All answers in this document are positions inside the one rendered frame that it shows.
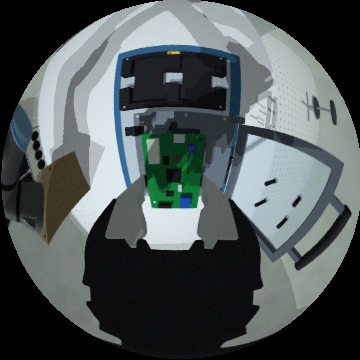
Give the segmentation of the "green circuit board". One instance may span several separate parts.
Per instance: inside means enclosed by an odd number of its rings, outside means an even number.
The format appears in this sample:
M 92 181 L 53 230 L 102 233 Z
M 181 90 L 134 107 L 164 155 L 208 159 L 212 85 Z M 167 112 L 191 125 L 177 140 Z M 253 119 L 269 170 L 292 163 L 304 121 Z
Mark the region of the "green circuit board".
M 206 135 L 141 135 L 151 207 L 197 208 Z M 202 141 L 199 141 L 199 138 L 202 138 Z

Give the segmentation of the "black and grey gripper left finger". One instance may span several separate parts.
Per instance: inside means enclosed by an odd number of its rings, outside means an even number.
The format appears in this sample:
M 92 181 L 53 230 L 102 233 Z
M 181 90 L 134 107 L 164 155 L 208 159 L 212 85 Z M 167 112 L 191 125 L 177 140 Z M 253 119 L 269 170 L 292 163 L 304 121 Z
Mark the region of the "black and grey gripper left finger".
M 102 258 L 122 248 L 135 248 L 137 240 L 146 236 L 147 223 L 140 208 L 146 187 L 143 174 L 109 203 L 92 226 L 85 245 L 84 285 L 90 287 L 92 272 Z

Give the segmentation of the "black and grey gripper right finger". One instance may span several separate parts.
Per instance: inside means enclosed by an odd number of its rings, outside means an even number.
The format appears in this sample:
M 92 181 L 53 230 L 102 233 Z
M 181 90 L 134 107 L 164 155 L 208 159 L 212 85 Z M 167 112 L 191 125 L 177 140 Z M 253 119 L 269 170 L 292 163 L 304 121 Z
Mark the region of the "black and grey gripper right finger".
M 197 235 L 204 241 L 204 249 L 223 251 L 237 258 L 250 273 L 253 291 L 261 289 L 261 253 L 252 225 L 233 199 L 205 175 L 201 175 L 200 187 L 204 208 L 200 211 Z

